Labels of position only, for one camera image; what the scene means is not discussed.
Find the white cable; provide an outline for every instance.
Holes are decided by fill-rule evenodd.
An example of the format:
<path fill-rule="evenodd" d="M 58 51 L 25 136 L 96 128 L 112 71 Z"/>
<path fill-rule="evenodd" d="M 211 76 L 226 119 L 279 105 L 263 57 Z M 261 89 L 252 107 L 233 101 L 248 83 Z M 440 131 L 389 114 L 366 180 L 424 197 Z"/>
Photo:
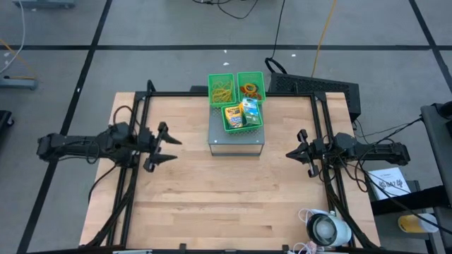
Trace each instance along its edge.
<path fill-rule="evenodd" d="M 303 248 L 301 248 L 301 249 L 298 250 L 298 254 L 300 254 L 304 249 L 306 249 L 306 254 L 312 254 L 311 249 L 310 249 L 309 246 L 308 246 L 307 244 L 305 244 L 305 243 L 296 243 L 296 244 L 294 245 L 294 248 L 293 248 L 292 250 L 295 251 L 295 248 L 296 248 L 298 245 L 302 245 L 302 246 L 303 246 Z"/>
<path fill-rule="evenodd" d="M 16 60 L 17 55 L 19 55 L 19 53 L 22 51 L 23 45 L 25 44 L 25 15 L 23 13 L 22 1 L 21 0 L 18 1 L 20 5 L 20 12 L 22 12 L 22 44 L 20 45 L 20 48 L 16 52 L 16 54 L 14 54 L 14 57 L 11 59 L 11 61 L 9 61 L 8 64 L 6 64 L 6 66 L 3 69 L 1 69 L 0 74 L 6 71 L 6 69 L 9 68 L 9 66 L 14 62 L 14 60 Z"/>

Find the yellow cable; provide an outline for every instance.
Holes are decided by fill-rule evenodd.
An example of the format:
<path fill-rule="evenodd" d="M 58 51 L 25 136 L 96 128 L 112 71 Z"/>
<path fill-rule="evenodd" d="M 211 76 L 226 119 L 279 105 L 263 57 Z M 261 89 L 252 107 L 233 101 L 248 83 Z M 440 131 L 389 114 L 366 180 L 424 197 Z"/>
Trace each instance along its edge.
<path fill-rule="evenodd" d="M 0 42 L 13 54 L 16 55 L 16 52 L 9 47 L 9 45 L 3 41 L 2 39 L 0 39 Z M 22 57 L 20 57 L 20 55 L 17 55 L 16 57 L 19 61 L 22 62 L 22 64 L 27 67 L 27 69 L 34 75 L 34 77 L 24 77 L 24 76 L 19 76 L 19 77 L 11 77 L 11 78 L 21 78 L 21 79 L 36 79 L 37 77 L 37 73 L 36 71 L 27 63 L 27 61 L 25 61 Z"/>
<path fill-rule="evenodd" d="M 323 37 L 325 37 L 325 32 L 330 23 L 331 16 L 333 15 L 334 7 L 336 6 L 336 2 L 337 2 L 337 0 L 333 0 L 333 5 L 331 6 L 330 14 L 328 14 L 328 19 L 326 20 L 325 27 L 323 28 L 322 36 L 320 36 L 319 45 L 317 45 L 316 59 L 314 60 L 314 67 L 312 68 L 311 78 L 314 77 L 314 73 L 316 72 L 317 58 L 319 57 L 320 46 L 322 45 Z"/>

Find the yellow object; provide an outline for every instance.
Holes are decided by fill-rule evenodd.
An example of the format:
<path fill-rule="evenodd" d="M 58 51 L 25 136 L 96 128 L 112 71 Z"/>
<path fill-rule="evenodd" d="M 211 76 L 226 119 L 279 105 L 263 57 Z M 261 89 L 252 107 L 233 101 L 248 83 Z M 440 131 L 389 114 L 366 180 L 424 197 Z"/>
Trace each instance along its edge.
<path fill-rule="evenodd" d="M 232 101 L 232 82 L 223 83 L 217 81 L 212 85 L 212 102 L 231 102 Z"/>
<path fill-rule="evenodd" d="M 227 122 L 232 128 L 240 128 L 243 127 L 242 121 L 242 111 L 238 106 L 227 107 L 225 109 L 225 116 Z"/>
<path fill-rule="evenodd" d="M 424 213 L 419 214 L 419 216 L 436 224 L 436 218 L 431 214 Z M 415 215 L 400 216 L 397 223 L 405 233 L 434 233 L 438 231 L 437 227 L 419 219 Z"/>
<path fill-rule="evenodd" d="M 312 68 L 311 78 L 314 77 L 314 73 L 316 72 L 317 58 L 319 57 L 320 46 L 322 45 L 323 38 L 325 37 L 325 32 L 330 23 L 331 16 L 333 15 L 334 7 L 336 6 L 336 2 L 337 2 L 337 0 L 333 0 L 333 5 L 331 6 L 330 14 L 328 14 L 328 18 L 326 19 L 325 27 L 323 28 L 322 36 L 320 36 L 319 45 L 317 45 L 316 59 L 314 60 L 314 67 Z"/>
<path fill-rule="evenodd" d="M 9 45 L 3 41 L 2 39 L 0 39 L 0 42 L 15 56 L 16 52 L 9 47 Z M 33 77 L 27 77 L 27 76 L 17 76 L 17 77 L 10 77 L 10 78 L 14 78 L 14 79 L 30 79 L 30 80 L 34 80 L 37 78 L 37 73 L 35 71 L 35 69 L 33 69 L 28 63 L 27 61 L 25 61 L 22 57 L 20 57 L 20 55 L 16 56 L 17 60 L 21 61 L 22 64 L 27 67 L 27 69 L 33 74 Z"/>
<path fill-rule="evenodd" d="M 244 87 L 245 87 L 246 92 L 256 92 L 257 91 L 257 85 L 255 85 L 255 84 L 246 83 Z"/>

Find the white paper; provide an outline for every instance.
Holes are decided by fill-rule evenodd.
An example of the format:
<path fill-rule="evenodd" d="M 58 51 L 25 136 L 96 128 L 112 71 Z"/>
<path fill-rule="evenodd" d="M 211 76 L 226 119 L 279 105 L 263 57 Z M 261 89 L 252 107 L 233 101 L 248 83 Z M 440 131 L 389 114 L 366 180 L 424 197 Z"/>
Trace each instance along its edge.
<path fill-rule="evenodd" d="M 402 172 L 398 167 L 391 169 L 380 169 L 369 172 L 369 177 L 378 184 L 382 189 L 384 189 L 391 197 L 405 195 L 411 193 L 408 188 L 407 182 L 402 175 Z M 381 190 L 371 185 L 374 189 L 376 198 L 378 200 L 383 200 L 388 198 Z"/>

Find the black metal frame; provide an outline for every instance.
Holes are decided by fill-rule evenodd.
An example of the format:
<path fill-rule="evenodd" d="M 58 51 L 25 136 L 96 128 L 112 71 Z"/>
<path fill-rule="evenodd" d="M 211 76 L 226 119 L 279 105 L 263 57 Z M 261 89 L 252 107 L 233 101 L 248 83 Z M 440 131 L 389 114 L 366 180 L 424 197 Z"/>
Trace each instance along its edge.
<path fill-rule="evenodd" d="M 132 108 L 132 115 L 131 120 L 129 124 L 129 132 L 133 131 L 134 123 L 137 117 L 138 113 L 138 106 L 141 101 L 144 101 L 143 105 L 143 115 L 141 117 L 141 124 L 140 124 L 140 131 L 141 132 L 145 128 L 145 123 L 148 119 L 148 112 L 150 107 L 150 98 L 151 97 L 207 97 L 207 92 L 157 92 L 155 91 L 155 88 L 153 87 L 152 83 L 148 82 L 148 91 L 146 92 L 136 92 L 134 99 L 133 99 L 133 108 Z M 317 106 L 317 102 L 320 101 L 322 106 L 322 111 L 324 115 L 324 123 L 326 127 L 326 136 L 328 136 L 328 141 L 333 142 L 333 127 L 331 125 L 331 118 L 328 110 L 328 103 L 326 99 L 326 93 L 325 92 L 308 92 L 308 93 L 291 93 L 291 92 L 268 92 L 266 93 L 267 97 L 308 97 L 311 101 L 311 108 L 312 113 L 314 117 L 314 127 L 316 129 L 316 135 L 317 137 L 323 138 L 322 136 L 322 130 L 321 130 L 321 120 L 319 118 L 319 108 Z M 116 215 L 112 215 L 106 222 L 106 225 L 108 226 L 108 232 L 104 235 L 104 238 L 102 239 L 95 239 L 92 242 L 96 243 L 97 245 L 100 245 L 101 242 L 107 238 L 106 246 L 96 246 L 93 244 L 88 244 L 86 246 L 81 246 L 77 249 L 68 249 L 68 250 L 52 250 L 52 251 L 45 251 L 45 252 L 39 252 L 39 253 L 49 253 L 49 254 L 69 254 L 69 253 L 111 253 L 113 250 L 126 250 L 126 244 L 127 244 L 127 238 L 129 233 L 129 227 L 130 227 L 130 219 L 131 219 L 131 213 L 132 213 L 132 207 L 133 207 L 133 198 L 135 193 L 135 187 L 136 187 L 136 181 L 137 181 L 137 175 L 138 170 L 140 168 L 139 161 L 136 163 L 136 167 L 132 168 L 130 181 L 129 181 L 129 187 L 127 192 L 123 195 L 124 192 L 124 184 L 126 181 L 126 168 L 121 168 L 121 172 L 118 179 L 118 185 L 117 185 L 117 191 L 114 198 L 114 207 L 113 210 L 120 209 L 117 212 Z M 321 162 L 322 169 L 325 169 L 325 165 L 323 162 Z M 345 211 L 348 211 L 347 208 L 347 198 L 345 194 L 345 189 L 343 185 L 343 180 L 340 174 L 340 168 L 334 168 L 335 174 L 336 174 L 336 183 L 337 183 L 337 192 L 338 196 L 340 198 L 340 202 L 342 206 L 345 208 Z M 331 178 L 329 175 L 328 170 L 323 170 L 323 179 L 325 181 L 325 188 L 327 189 L 327 184 L 331 182 Z M 328 200 L 328 209 L 329 210 L 335 210 L 335 205 L 331 201 L 331 198 L 327 195 Z M 124 224 L 121 230 L 121 239 L 119 242 L 119 245 L 114 245 L 114 232 L 116 229 L 116 221 L 119 215 L 121 214 L 123 209 L 125 210 L 124 215 Z M 361 253 L 362 251 L 368 250 L 368 249 L 362 249 L 362 248 L 355 248 L 355 242 L 354 238 L 352 237 L 352 240 L 349 242 L 349 246 L 347 248 L 347 251 L 349 252 L 356 252 Z M 287 254 L 289 250 L 288 245 L 282 245 L 282 250 L 187 250 L 186 244 L 181 243 L 179 249 L 166 249 L 166 250 L 155 250 L 152 249 L 153 254 L 207 254 L 207 253 L 218 253 L 218 254 L 224 254 L 231 252 L 231 254 L 257 254 L 257 253 L 265 253 L 265 254 Z M 403 253 L 403 252 L 394 252 L 392 250 L 372 250 L 376 251 L 376 253 Z"/>
<path fill-rule="evenodd" d="M 207 97 L 208 94 L 205 92 L 156 92 L 155 88 L 153 86 L 149 87 L 148 89 L 150 89 L 150 91 L 147 92 L 136 92 L 134 99 L 133 99 L 133 107 L 132 107 L 132 115 L 131 115 L 131 120 L 130 120 L 130 124 L 129 126 L 131 127 L 129 129 L 129 132 L 133 131 L 133 125 L 136 121 L 136 115 L 138 112 L 138 106 L 140 101 L 144 100 L 144 106 L 143 106 L 143 115 L 141 117 L 141 125 L 140 125 L 140 132 L 142 131 L 143 128 L 145 128 L 145 123 L 147 122 L 148 119 L 148 110 L 150 107 L 150 98 L 151 97 Z M 312 112 L 313 112 L 313 117 L 314 117 L 314 126 L 316 129 L 316 135 L 318 138 L 322 138 L 322 130 L 321 130 L 321 122 L 320 122 L 320 118 L 319 118 L 319 109 L 317 107 L 317 101 L 321 102 L 321 106 L 322 106 L 322 110 L 323 110 L 323 115 L 324 115 L 324 121 L 325 121 L 325 125 L 326 125 L 326 130 L 327 130 L 327 136 L 328 136 L 328 140 L 329 142 L 332 142 L 332 137 L 333 137 L 333 127 L 331 125 L 331 119 L 330 119 L 330 115 L 329 115 L 329 110 L 328 110 L 328 104 L 326 101 L 326 94 L 325 92 L 313 92 L 313 93 L 289 93 L 289 92 L 269 92 L 266 94 L 267 97 L 308 97 L 311 100 L 311 107 L 312 107 Z M 129 185 L 135 186 L 136 185 L 136 180 L 137 180 L 137 175 L 138 175 L 138 170 L 139 170 L 139 162 L 136 164 L 137 166 L 135 166 L 132 169 L 132 173 L 131 173 L 131 177 L 130 177 L 130 182 Z M 118 185 L 117 185 L 117 191 L 115 194 L 115 198 L 114 198 L 114 206 L 113 206 L 113 210 L 118 209 L 119 207 L 119 203 L 123 197 L 123 192 L 124 192 L 124 184 L 126 181 L 126 172 L 127 169 L 126 168 L 121 168 L 121 171 L 119 173 L 119 179 L 118 179 Z M 323 175 L 323 177 L 325 178 L 325 182 L 330 181 L 330 176 L 328 171 L 323 171 L 326 174 Z M 343 182 L 342 182 L 342 178 L 341 177 L 336 177 L 336 181 L 338 184 L 338 193 L 341 199 L 342 204 L 347 207 L 347 200 L 345 197 L 345 189 L 343 186 Z M 129 227 L 130 227 L 130 219 L 131 219 L 131 211 L 132 211 L 132 207 L 133 207 L 133 197 L 134 197 L 134 191 L 131 193 L 131 197 L 129 198 L 129 201 L 127 202 L 126 205 L 126 210 L 125 210 L 125 215 L 124 215 L 124 224 L 121 230 L 121 239 L 119 242 L 120 246 L 126 246 L 127 244 L 127 236 L 129 233 Z M 333 203 L 328 199 L 328 209 L 329 210 L 334 210 L 334 205 Z M 112 228 L 109 230 L 108 233 L 108 237 L 107 237 L 107 246 L 113 246 L 114 243 L 114 232 L 116 230 L 116 223 L 113 224 Z M 355 246 L 355 242 L 351 241 L 350 242 L 351 246 Z M 180 250 L 160 250 L 163 252 L 171 252 L 171 251 L 177 251 L 178 253 L 180 253 Z M 214 252 L 218 251 L 221 253 L 224 253 L 223 250 L 212 250 Z M 279 251 L 270 251 L 269 253 L 280 253 Z"/>

